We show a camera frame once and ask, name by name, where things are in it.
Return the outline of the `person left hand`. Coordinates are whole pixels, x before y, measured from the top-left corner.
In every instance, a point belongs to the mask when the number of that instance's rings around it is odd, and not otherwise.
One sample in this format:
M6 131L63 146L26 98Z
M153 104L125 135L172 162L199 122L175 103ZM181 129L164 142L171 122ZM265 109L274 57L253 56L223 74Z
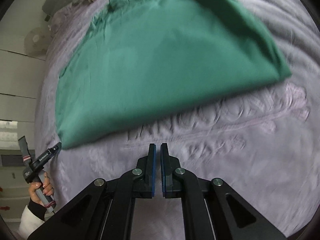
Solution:
M33 181L32 183L29 184L29 189L28 189L30 199L36 204L40 204L44 206L43 201L38 197L36 193L36 190L39 189L41 186L43 187L44 195L52 196L54 194L54 188L52 183L50 182L50 178L47 172L44 172L42 182Z

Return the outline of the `white sleeved left forearm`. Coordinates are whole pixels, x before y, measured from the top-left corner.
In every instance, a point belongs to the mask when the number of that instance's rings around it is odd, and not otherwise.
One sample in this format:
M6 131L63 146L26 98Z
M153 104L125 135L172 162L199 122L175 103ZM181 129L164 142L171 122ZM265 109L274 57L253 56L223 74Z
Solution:
M24 208L21 222L18 228L18 234L21 239L27 239L36 229L44 222L44 217L47 209L31 199L28 205Z

